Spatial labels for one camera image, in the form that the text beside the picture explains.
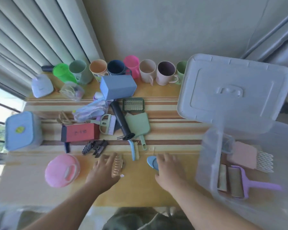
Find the hand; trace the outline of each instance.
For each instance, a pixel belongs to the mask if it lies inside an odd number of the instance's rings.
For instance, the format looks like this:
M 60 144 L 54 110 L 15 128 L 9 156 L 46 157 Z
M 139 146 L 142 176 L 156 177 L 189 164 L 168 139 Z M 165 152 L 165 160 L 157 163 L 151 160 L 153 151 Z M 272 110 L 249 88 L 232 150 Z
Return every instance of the hand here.
M 170 194 L 173 195 L 177 188 L 188 184 L 184 169 L 175 155 L 158 154 L 157 163 L 159 175 L 155 175 L 156 181 Z
M 92 170 L 89 172 L 86 184 L 92 186 L 98 194 L 102 194 L 115 185 L 120 176 L 112 178 L 112 165 L 117 153 L 113 153 L 110 157 L 102 154 L 98 161 L 94 163 Z

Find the grey wall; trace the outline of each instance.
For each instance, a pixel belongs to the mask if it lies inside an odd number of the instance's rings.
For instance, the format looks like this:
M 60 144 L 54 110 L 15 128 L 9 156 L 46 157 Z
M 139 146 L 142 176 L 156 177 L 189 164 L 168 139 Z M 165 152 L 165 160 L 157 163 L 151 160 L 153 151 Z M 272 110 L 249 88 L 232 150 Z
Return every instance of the grey wall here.
M 239 57 L 288 14 L 288 0 L 83 0 L 106 61 Z

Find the pink round container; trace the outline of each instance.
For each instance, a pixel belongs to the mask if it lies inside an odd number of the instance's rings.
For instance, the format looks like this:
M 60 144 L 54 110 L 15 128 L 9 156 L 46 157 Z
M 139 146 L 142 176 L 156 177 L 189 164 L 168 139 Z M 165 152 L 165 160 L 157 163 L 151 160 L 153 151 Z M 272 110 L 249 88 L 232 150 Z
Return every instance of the pink round container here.
M 139 58 L 137 58 L 134 55 L 129 55 L 125 57 L 123 62 L 126 65 L 126 67 L 128 67 L 132 71 L 133 79 L 141 77 L 140 69 L 139 69 L 139 65 L 140 65 Z
M 61 154 L 54 158 L 45 170 L 45 180 L 51 187 L 64 187 L 72 183 L 80 173 L 77 158 Z

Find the plastic bag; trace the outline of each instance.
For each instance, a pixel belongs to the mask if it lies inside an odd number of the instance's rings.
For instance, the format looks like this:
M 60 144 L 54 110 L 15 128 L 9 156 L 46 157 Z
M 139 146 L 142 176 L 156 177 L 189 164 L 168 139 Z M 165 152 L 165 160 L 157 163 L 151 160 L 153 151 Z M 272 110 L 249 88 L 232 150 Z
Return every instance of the plastic bag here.
M 108 102 L 98 99 L 92 103 L 73 111 L 74 119 L 78 123 L 83 123 L 85 120 L 96 118 L 108 112 Z
M 63 85 L 60 93 L 70 100 L 79 102 L 84 95 L 84 89 L 80 85 L 68 81 Z

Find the wooden table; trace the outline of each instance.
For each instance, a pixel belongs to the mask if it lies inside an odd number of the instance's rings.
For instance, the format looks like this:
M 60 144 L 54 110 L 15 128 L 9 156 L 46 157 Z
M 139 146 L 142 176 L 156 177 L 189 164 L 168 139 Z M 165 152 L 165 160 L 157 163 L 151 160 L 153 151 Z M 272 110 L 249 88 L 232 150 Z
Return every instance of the wooden table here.
M 49 74 L 53 83 L 60 88 L 62 83 Z M 181 118 L 177 111 L 180 86 L 168 84 L 153 86 L 136 81 L 138 88 L 135 97 L 145 99 L 145 111 L 149 116 L 151 132 L 145 135 L 148 150 L 140 149 L 140 159 L 132 161 L 128 142 L 116 140 L 122 135 L 121 130 L 112 135 L 100 135 L 109 146 L 106 154 L 117 152 L 123 154 L 126 167 L 125 175 L 119 183 L 109 191 L 100 195 L 95 201 L 97 206 L 173 206 L 177 203 L 155 181 L 155 170 L 151 169 L 146 158 L 157 153 L 169 152 L 180 158 L 187 172 L 188 179 L 197 189 L 207 194 L 195 181 L 197 161 L 202 135 L 209 125 Z M 0 202 L 15 205 L 54 206 L 78 190 L 85 182 L 88 171 L 96 160 L 91 154 L 83 156 L 81 151 L 86 142 L 71 145 L 71 154 L 80 161 L 79 177 L 64 188 L 51 188 L 44 180 L 44 171 L 50 160 L 64 153 L 61 138 L 61 125 L 55 118 L 60 111 L 72 117 L 72 111 L 92 102 L 93 95 L 99 91 L 99 83 L 94 80 L 85 87 L 85 95 L 81 102 L 65 99 L 54 92 L 46 97 L 36 99 L 29 97 L 25 110 L 32 111 L 43 118 L 42 129 L 44 141 L 34 150 L 10 152 L 0 180 Z

